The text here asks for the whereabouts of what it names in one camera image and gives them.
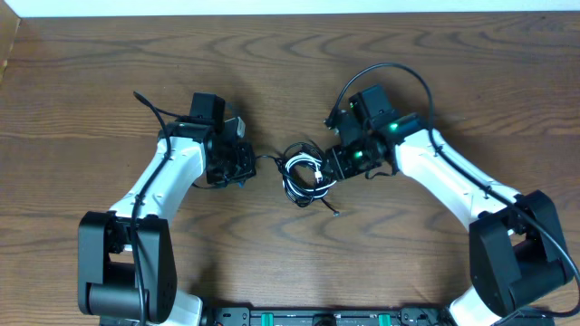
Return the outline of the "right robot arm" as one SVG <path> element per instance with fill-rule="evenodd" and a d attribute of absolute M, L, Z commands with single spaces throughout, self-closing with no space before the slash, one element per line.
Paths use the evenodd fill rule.
<path fill-rule="evenodd" d="M 579 312 L 532 305 L 579 277 L 545 193 L 523 195 L 496 181 L 452 148 L 431 120 L 400 115 L 378 85 L 349 104 L 349 110 L 333 107 L 324 122 L 341 140 L 327 151 L 335 178 L 387 162 L 431 192 L 469 233 L 471 286 L 447 309 L 453 324 L 530 325 Z"/>

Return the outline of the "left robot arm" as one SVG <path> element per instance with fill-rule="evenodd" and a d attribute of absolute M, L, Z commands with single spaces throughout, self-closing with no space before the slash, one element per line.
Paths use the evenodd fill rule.
<path fill-rule="evenodd" d="M 196 92 L 189 112 L 161 122 L 155 154 L 122 199 L 78 227 L 79 310 L 106 325 L 201 325 L 204 303 L 179 290 L 170 226 L 200 177 L 208 189 L 256 174 L 246 124 L 227 102 Z"/>

